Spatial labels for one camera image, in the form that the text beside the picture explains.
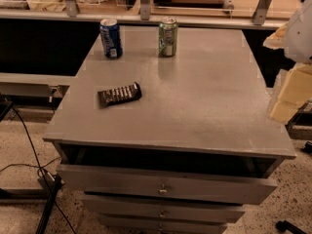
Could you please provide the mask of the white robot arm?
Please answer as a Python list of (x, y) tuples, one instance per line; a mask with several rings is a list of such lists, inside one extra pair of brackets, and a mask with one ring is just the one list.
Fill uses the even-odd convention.
[(312, 63), (312, 0), (304, 0), (291, 16), (285, 35), (285, 56), (295, 62)]

